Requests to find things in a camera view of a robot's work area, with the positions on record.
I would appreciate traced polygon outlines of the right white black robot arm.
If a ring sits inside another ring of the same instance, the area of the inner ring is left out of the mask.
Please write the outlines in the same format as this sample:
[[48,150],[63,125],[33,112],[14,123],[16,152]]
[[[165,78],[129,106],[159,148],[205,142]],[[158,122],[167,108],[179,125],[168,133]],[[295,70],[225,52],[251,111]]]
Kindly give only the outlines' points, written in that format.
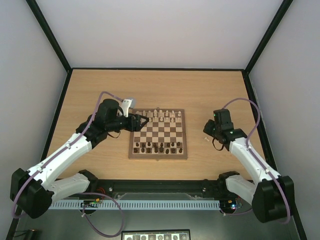
[[254,149],[245,132],[234,128],[228,109],[215,110],[213,117],[205,124],[204,133],[235,156],[252,179],[248,181],[235,171],[222,173],[218,191],[224,196],[234,193],[245,200],[262,223],[289,220],[295,202],[293,180],[273,169]]

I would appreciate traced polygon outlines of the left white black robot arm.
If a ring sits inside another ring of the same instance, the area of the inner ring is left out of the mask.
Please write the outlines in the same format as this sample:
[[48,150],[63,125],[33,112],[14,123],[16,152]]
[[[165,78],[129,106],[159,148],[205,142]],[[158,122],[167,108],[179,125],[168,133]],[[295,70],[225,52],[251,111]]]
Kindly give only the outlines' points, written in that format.
[[149,118],[130,113],[133,99],[121,103],[114,99],[99,101],[87,121],[81,123],[75,133],[59,149],[40,163],[23,170],[18,168],[11,176],[10,199],[14,207],[36,219],[43,215],[52,203],[74,194],[84,193],[90,180],[82,173],[58,180],[73,162],[104,141],[111,132],[139,132]]

